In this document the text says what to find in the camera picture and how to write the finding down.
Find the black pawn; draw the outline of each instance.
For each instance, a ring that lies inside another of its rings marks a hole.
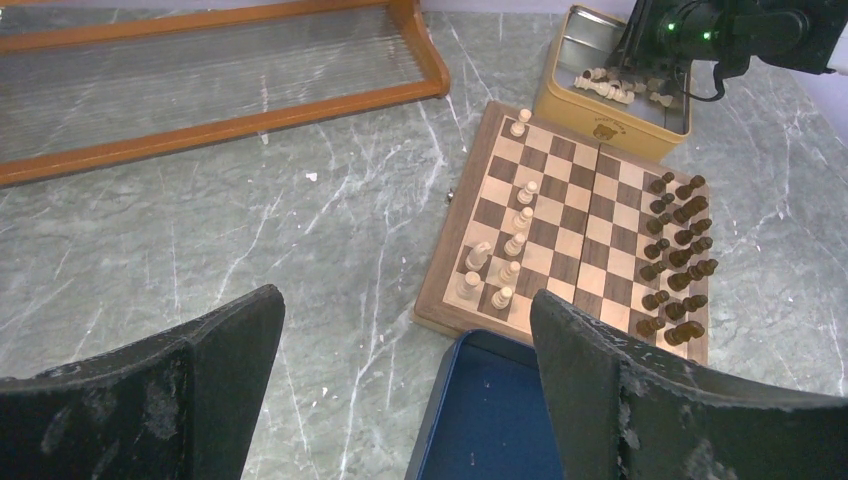
[[[671,242],[663,238],[657,243],[645,247],[645,256],[648,257],[648,260],[653,260],[662,255],[662,251],[669,246],[671,246]]]

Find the chess piece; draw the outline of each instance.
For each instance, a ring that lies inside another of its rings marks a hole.
[[[504,287],[492,295],[492,306],[495,307],[496,310],[503,310],[507,305],[509,305],[510,300],[512,300],[512,289]]]
[[[649,232],[656,235],[662,232],[663,225],[668,225],[669,223],[671,223],[671,215],[669,215],[668,213],[663,213],[657,218],[652,218],[648,220],[648,223],[645,224],[645,227],[648,229]]]
[[[509,133],[515,135],[516,137],[520,137],[524,135],[524,130],[526,130],[525,126],[527,122],[530,121],[530,117],[533,115],[530,110],[526,108],[522,108],[521,111],[518,112],[518,121],[513,123],[511,127],[509,127]]]
[[[680,320],[686,312],[695,312],[707,304],[706,295],[694,295],[684,298],[682,302],[669,303],[665,306],[665,314],[672,321]]]
[[[639,275],[646,282],[650,282],[651,280],[657,278],[657,275],[664,272],[666,268],[668,267],[666,267],[665,262],[659,261],[657,263],[652,263],[650,265],[646,265],[640,268]]]
[[[518,191],[515,197],[518,203],[528,205],[533,201],[533,196],[537,193],[539,193],[539,184],[531,180],[524,185],[524,188]]]
[[[692,192],[694,192],[695,189],[703,187],[706,183],[707,181],[704,177],[695,175],[691,180],[689,180],[688,185],[681,185],[677,187],[677,190],[675,190],[674,193],[677,194],[677,198],[686,200],[692,195]]]
[[[533,209],[524,207],[512,218],[512,226],[519,232],[523,232],[530,226],[530,220],[533,220]]]
[[[672,215],[674,215],[674,219],[680,223],[686,223],[690,218],[694,217],[700,212],[709,207],[710,204],[707,202],[707,198],[703,195],[698,195],[697,197],[689,200],[684,203],[682,207],[678,208],[674,211]]]
[[[671,242],[663,238],[657,243],[645,247],[645,256],[648,257],[648,260],[653,260],[662,255],[662,251],[668,248],[670,245]]]
[[[521,232],[516,233],[504,244],[504,253],[510,257],[518,255],[521,253],[521,249],[524,248],[524,242],[526,241],[527,235]]]
[[[689,245],[689,248],[685,250],[677,250],[669,253],[668,261],[673,267],[682,267],[683,265],[686,265],[690,258],[692,258],[692,255],[703,253],[704,251],[709,250],[712,246],[713,239],[710,237],[703,237]]]
[[[673,180],[674,174],[671,172],[666,172],[665,175],[660,177],[659,180],[654,180],[653,182],[651,182],[651,185],[648,186],[648,191],[659,195],[665,192],[665,186],[671,183]]]
[[[713,226],[713,221],[709,218],[699,220],[692,224],[688,229],[675,233],[674,241],[677,242],[678,245],[686,245],[691,242],[693,238],[707,231],[711,226]]]
[[[659,200],[654,200],[653,202],[651,202],[651,211],[656,213],[657,215],[659,215],[660,213],[665,211],[666,205],[669,205],[673,201],[674,201],[674,194],[673,193],[666,193],[665,195],[660,197]]]
[[[660,317],[649,318],[647,320],[640,320],[636,323],[636,332],[643,337],[650,337],[665,327],[665,320]]]
[[[498,272],[498,279],[503,283],[510,283],[515,279],[515,276],[518,275],[520,270],[520,263],[509,262],[501,268],[500,272]]]
[[[657,293],[645,295],[642,297],[642,306],[645,310],[651,311],[660,308],[660,305],[667,302],[671,296],[665,290],[660,290]]]
[[[483,268],[483,264],[489,259],[489,252],[492,251],[492,244],[489,242],[480,242],[468,252],[465,257],[465,267],[472,272],[476,272]]]
[[[665,341],[672,347],[688,342],[693,338],[701,338],[706,333],[704,326],[698,322],[688,321],[665,331]]]
[[[652,102],[657,102],[665,108],[671,106],[671,102],[674,101],[674,97],[672,95],[660,95],[659,92],[651,92],[651,95],[648,97]]]
[[[474,295],[474,290],[480,285],[480,274],[477,272],[468,272],[456,286],[456,294],[459,298],[466,300]]]

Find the white rook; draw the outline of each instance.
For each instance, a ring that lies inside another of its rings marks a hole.
[[[477,272],[468,272],[457,285],[456,294],[459,295],[459,298],[468,300],[474,295],[477,285],[480,285],[480,274]]]
[[[512,289],[504,287],[492,295],[492,306],[497,310],[503,310],[509,305],[510,300],[512,300]]]
[[[518,255],[519,253],[521,253],[521,249],[524,247],[524,242],[526,241],[526,235],[521,232],[516,233],[504,244],[504,253],[506,253],[510,257]]]
[[[468,252],[465,257],[465,267],[476,272],[483,268],[483,264],[489,258],[489,252],[492,250],[492,245],[489,242],[480,242]]]

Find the dark square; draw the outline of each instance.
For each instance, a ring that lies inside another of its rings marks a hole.
[[[539,187],[539,195],[544,195],[551,200],[557,202],[565,201],[565,192],[568,190],[568,184],[562,180],[545,175],[542,178],[542,185]]]
[[[559,222],[559,226],[583,235],[586,233],[586,217],[586,212],[565,205],[562,209],[562,220]]]
[[[616,196],[618,203],[627,205],[636,210],[642,209],[642,191],[637,190],[626,183],[618,184],[618,195]]]
[[[498,310],[497,308],[492,306],[492,295],[500,290],[500,288],[489,285],[488,283],[483,284],[483,294],[480,295],[480,303],[477,304],[477,311],[489,315],[490,317],[495,317],[498,320],[506,321],[509,318],[509,311],[512,308],[512,301],[510,300],[509,305],[506,308]]]
[[[571,177],[568,181],[586,190],[592,190],[595,185],[595,172],[575,163],[571,165]]]
[[[601,301],[597,295],[579,288],[574,290],[574,306],[598,319],[601,316]]]
[[[604,284],[604,298],[608,298],[615,303],[630,306],[631,295],[633,294],[633,282],[625,280],[618,275],[613,275],[607,272],[607,280]]]
[[[512,193],[509,194],[509,200],[506,202],[506,206],[515,210],[515,211],[520,211],[524,207],[530,207],[533,210],[535,210],[536,209],[536,199],[539,198],[539,196],[533,195],[533,200],[530,200],[530,203],[525,205],[525,204],[518,201],[518,192],[520,192],[522,188],[524,188],[524,185],[521,185],[521,186],[513,185],[512,186]]]
[[[647,281],[644,278],[642,278],[642,275],[639,273],[639,270],[641,270],[643,267],[647,267],[648,265],[651,265],[651,263],[652,262],[650,262],[648,260],[642,260],[641,258],[637,257],[636,258],[636,265],[633,267],[634,268],[633,280],[636,283],[639,283],[640,285],[644,285],[646,287],[653,288],[654,290],[659,290],[659,288],[660,288],[660,277],[662,277],[662,274],[657,275],[657,278],[655,278],[651,281]]]
[[[459,262],[457,262],[457,265],[456,265],[456,271],[463,274],[463,275],[465,275],[466,273],[471,271],[471,270],[468,269],[468,267],[465,266],[465,259],[468,258],[468,253],[470,251],[471,251],[471,247],[468,246],[468,245],[465,245],[465,246],[462,247],[462,253],[459,254],[460,257],[459,257]],[[486,263],[484,263],[483,266],[480,267],[480,270],[477,270],[477,273],[480,274],[480,278],[486,278],[486,275],[489,274],[489,266],[491,264],[492,264],[492,257],[489,256],[489,258],[486,260]]]
[[[574,142],[570,142],[564,138],[554,137],[551,142],[550,154],[563,160],[574,160],[575,148],[576,145],[574,145]]]
[[[587,238],[583,242],[582,261],[601,270],[606,270],[609,263],[609,247]]]
[[[510,140],[514,140],[518,143],[526,142],[527,141],[527,132],[530,131],[528,126],[524,125],[524,134],[521,135],[520,137],[516,137],[515,135],[512,134],[512,132],[509,131],[509,129],[512,128],[513,123],[515,123],[515,120],[513,120],[511,118],[504,119],[504,128],[503,128],[503,130],[501,130],[501,136],[506,137]]]
[[[524,249],[523,248],[521,249],[520,252],[518,252],[518,255],[516,255],[514,257],[508,256],[506,254],[506,252],[503,251],[503,246],[506,245],[506,242],[508,242],[509,239],[511,239],[511,238],[512,238],[512,235],[510,235],[506,232],[503,232],[503,231],[498,232],[498,242],[495,244],[495,249],[492,251],[492,256],[502,258],[502,259],[510,261],[510,262],[515,260],[516,262],[521,263],[521,261],[524,260]]]
[[[592,200],[589,203],[589,213],[594,217],[612,222],[612,216],[615,213],[615,202],[593,193]]]
[[[477,211],[474,212],[474,221],[500,230],[505,213],[505,206],[481,198],[480,203],[477,204]]]
[[[533,170],[544,172],[545,163],[547,161],[547,153],[525,145],[524,151],[521,152],[521,161],[519,161],[518,163],[524,165],[527,168],[532,168]]]
[[[612,240],[610,246],[625,253],[636,254],[638,235],[620,225],[612,225]]]
[[[522,268],[518,273],[518,282],[515,284],[515,293],[522,297],[533,298],[536,293],[548,286],[548,277],[534,272],[529,268]]]
[[[497,155],[492,158],[492,164],[489,165],[489,176],[495,177],[498,180],[503,180],[506,183],[512,183],[515,180],[515,172],[518,171],[518,164],[510,162],[505,158]]]
[[[534,218],[530,224],[530,230],[527,233],[527,241],[553,250],[556,248],[557,234],[559,234],[559,227],[557,225],[552,225],[542,219]]]
[[[562,280],[569,285],[576,285],[579,271],[580,260],[554,252],[554,258],[551,260],[551,278]]]
[[[618,180],[618,173],[621,171],[621,162],[606,155],[600,155],[598,156],[598,166],[596,170],[598,173],[602,173],[610,178]]]

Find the wooden frame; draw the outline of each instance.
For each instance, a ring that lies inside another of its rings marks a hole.
[[[0,3],[23,5],[42,2],[0,0]],[[421,15],[419,0],[300,0],[236,10],[0,37],[0,55],[5,55],[374,6],[385,6],[388,9],[389,16],[424,74],[424,80],[169,132],[0,163],[0,186],[113,165],[258,131],[304,124],[416,99],[441,97],[450,89],[450,75],[430,41]]]

